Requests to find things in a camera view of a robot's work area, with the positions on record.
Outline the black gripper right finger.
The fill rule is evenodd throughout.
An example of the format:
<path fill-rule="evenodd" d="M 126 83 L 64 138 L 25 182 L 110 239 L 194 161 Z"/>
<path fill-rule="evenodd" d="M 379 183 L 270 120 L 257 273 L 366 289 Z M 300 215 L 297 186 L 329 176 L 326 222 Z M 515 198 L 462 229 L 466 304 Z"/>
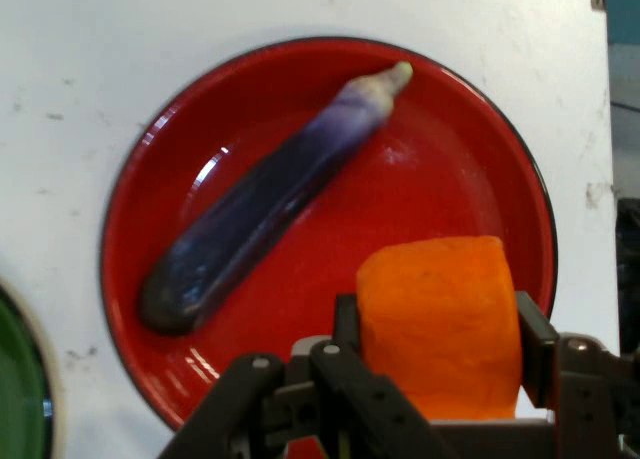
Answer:
<path fill-rule="evenodd" d="M 552 413 L 553 458 L 632 458 L 639 439 L 639 358 L 619 357 L 597 339 L 559 333 L 523 291 L 516 293 L 522 387 Z"/>

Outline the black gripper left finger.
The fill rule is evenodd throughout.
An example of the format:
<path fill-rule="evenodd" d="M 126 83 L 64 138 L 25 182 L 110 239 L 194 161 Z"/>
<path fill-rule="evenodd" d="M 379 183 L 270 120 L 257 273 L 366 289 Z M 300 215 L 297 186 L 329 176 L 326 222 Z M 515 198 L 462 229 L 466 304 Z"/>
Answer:
<path fill-rule="evenodd" d="M 235 359 L 161 452 L 163 458 L 280 458 L 315 438 L 328 458 L 452 458 L 454 450 L 393 382 L 359 356 L 353 294 L 336 298 L 333 334 L 289 363 Z"/>

